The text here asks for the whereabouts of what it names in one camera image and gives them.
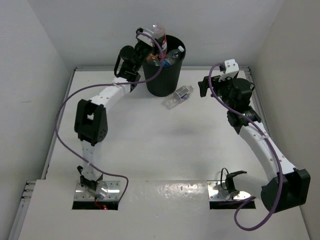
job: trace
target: trash can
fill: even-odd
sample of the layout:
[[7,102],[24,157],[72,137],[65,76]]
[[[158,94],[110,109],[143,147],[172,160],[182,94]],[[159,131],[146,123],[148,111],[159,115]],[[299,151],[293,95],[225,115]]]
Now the trash can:
[[[186,56],[186,46],[180,39],[167,35],[166,42],[167,53],[171,50],[177,49],[179,46],[184,48],[184,52],[178,62],[170,66],[164,66],[159,76],[146,83],[149,92],[157,97],[166,97],[176,90],[182,62]],[[145,79],[153,77],[160,68],[159,66],[148,64],[147,61],[143,62],[142,67]]]

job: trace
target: tabletop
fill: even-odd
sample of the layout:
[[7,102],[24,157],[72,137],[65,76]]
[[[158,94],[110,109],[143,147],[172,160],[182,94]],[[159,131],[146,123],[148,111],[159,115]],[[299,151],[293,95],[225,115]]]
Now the tabletop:
[[[140,84],[108,112],[108,134],[98,167],[130,180],[118,210],[72,210],[82,161],[56,141],[46,179],[36,182],[19,239],[308,240],[299,207],[274,214],[252,232],[236,226],[234,210],[209,209],[207,180],[219,179],[223,167],[230,172],[245,170],[261,180],[267,177],[250,147],[229,125],[227,111],[209,94],[200,98],[197,83],[208,73],[182,70],[178,88],[194,85],[195,90],[171,110],[162,105],[163,98]],[[112,71],[76,71],[69,93],[111,83],[113,78]],[[63,112],[59,134],[78,153],[82,149],[74,132],[77,103],[102,89],[78,93]],[[245,227],[256,225],[268,213],[259,199],[255,204],[256,209],[238,215]]]

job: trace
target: bottle cap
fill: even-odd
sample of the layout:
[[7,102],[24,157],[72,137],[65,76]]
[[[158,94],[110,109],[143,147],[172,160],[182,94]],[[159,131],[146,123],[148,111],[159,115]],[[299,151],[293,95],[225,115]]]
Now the bottle cap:
[[182,46],[178,46],[178,49],[180,50],[180,52],[184,52],[185,51],[185,49],[182,47]]

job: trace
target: white wall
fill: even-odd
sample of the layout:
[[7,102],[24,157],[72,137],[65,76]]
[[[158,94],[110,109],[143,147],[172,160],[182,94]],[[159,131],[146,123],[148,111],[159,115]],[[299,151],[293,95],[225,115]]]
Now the white wall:
[[301,207],[309,235],[319,239],[320,1],[286,0],[254,68],[272,137],[311,175]]
[[64,61],[113,66],[135,30],[160,22],[186,45],[185,65],[257,58],[283,0],[28,0]]
[[41,177],[70,73],[26,0],[0,4],[0,240]]

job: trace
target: robotic arm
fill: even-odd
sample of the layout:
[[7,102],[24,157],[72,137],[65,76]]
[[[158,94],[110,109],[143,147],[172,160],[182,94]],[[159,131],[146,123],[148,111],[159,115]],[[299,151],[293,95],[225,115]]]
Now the robotic arm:
[[[152,37],[151,31],[139,28],[136,32],[138,43],[135,47],[125,46],[118,55],[114,68],[115,78],[112,81],[114,86],[106,87],[89,100],[80,100],[77,105],[74,130],[81,141],[83,157],[93,165],[97,165],[101,159],[101,142],[108,133],[107,115],[110,108],[124,95],[135,89],[137,84],[133,82],[140,79],[138,71],[143,61],[150,53],[154,54],[158,51],[148,37],[138,34],[141,32]],[[156,39],[156,41],[161,44],[164,37]],[[121,59],[123,63],[117,73]],[[116,83],[133,84],[117,85]],[[83,166],[78,166],[77,169],[80,173],[80,183],[95,192],[99,181],[103,178],[102,173],[86,162],[83,163]]]
[[[280,212],[296,206],[303,205],[306,202],[308,189],[310,184],[310,175],[305,170],[298,170],[278,149],[272,139],[268,136],[261,118],[250,106],[250,98],[255,86],[243,78],[238,78],[239,67],[234,59],[225,61],[224,65],[220,66],[220,71],[223,75],[214,76],[211,78],[211,83],[214,92],[225,105],[241,113],[239,116],[231,111],[227,112],[227,118],[230,125],[235,129],[251,147],[254,154],[260,161],[268,179],[268,183],[258,187],[257,182],[246,181],[241,174],[246,174],[245,171],[237,171],[227,174],[225,186],[229,193],[238,190],[244,190],[251,194],[260,196],[264,206],[271,210],[279,187],[279,170],[276,165],[275,156],[267,145],[265,138],[268,138],[273,146],[282,168],[283,185],[279,203],[275,212]],[[209,88],[209,77],[204,77],[203,81],[198,83],[200,88],[200,96],[205,97]],[[264,133],[249,123],[245,117],[250,118]]]

